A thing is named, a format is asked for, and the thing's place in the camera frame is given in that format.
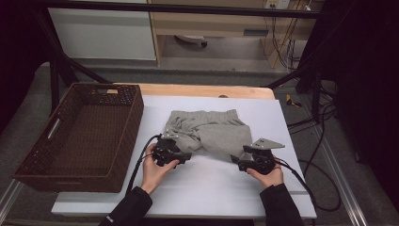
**white cabinet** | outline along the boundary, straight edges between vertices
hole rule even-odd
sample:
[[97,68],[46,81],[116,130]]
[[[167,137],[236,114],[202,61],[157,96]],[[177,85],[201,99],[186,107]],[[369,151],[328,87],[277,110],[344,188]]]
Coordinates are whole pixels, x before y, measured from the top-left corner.
[[[101,1],[147,3],[146,0]],[[69,57],[156,60],[148,12],[63,8],[49,8],[49,11]]]

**brown woven basket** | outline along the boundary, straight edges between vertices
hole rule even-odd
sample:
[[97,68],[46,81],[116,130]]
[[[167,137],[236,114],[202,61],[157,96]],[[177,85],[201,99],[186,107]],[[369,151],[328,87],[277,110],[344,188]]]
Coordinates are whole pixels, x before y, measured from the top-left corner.
[[143,108],[137,85],[73,84],[12,177],[38,191],[120,192]]

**hand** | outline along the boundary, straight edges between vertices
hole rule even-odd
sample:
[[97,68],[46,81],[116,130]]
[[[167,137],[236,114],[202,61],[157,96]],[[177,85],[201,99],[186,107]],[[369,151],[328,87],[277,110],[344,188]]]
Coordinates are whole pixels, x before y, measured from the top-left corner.
[[247,173],[249,173],[253,178],[261,182],[264,188],[268,188],[270,186],[278,186],[284,183],[281,165],[279,164],[276,164],[273,170],[267,175],[260,174],[257,170],[251,168],[247,169]]
[[141,189],[145,190],[149,195],[161,185],[167,172],[172,170],[179,164],[179,160],[173,160],[169,164],[160,167],[156,165],[151,155],[152,149],[155,147],[153,143],[146,150],[146,158],[143,163],[143,183]]

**gray cloth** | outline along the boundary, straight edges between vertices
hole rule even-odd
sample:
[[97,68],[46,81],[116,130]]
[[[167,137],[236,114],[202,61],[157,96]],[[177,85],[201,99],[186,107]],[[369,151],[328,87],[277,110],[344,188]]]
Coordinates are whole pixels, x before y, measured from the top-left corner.
[[236,110],[172,111],[166,124],[165,134],[186,153],[203,147],[210,153],[230,158],[250,159],[243,145],[252,143],[249,126],[238,119]]

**white tabletop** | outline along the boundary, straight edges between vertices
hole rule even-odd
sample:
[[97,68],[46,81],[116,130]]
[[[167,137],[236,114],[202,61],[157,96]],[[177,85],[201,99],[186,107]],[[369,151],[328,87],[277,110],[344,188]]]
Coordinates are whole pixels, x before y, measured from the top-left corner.
[[[272,150],[301,176],[285,119],[277,100],[143,96],[144,113],[137,135],[132,161],[121,193],[61,192],[52,213],[64,216],[106,216],[124,197],[125,189],[145,143],[163,132],[172,110],[227,111],[236,109],[239,119],[249,125],[253,141],[267,138],[284,144]],[[306,190],[287,169],[284,182],[303,218],[316,218]],[[135,186],[141,185],[140,167]],[[264,218],[258,181],[237,165],[199,151],[184,165],[172,170],[152,193],[153,205],[148,217],[154,218]]]

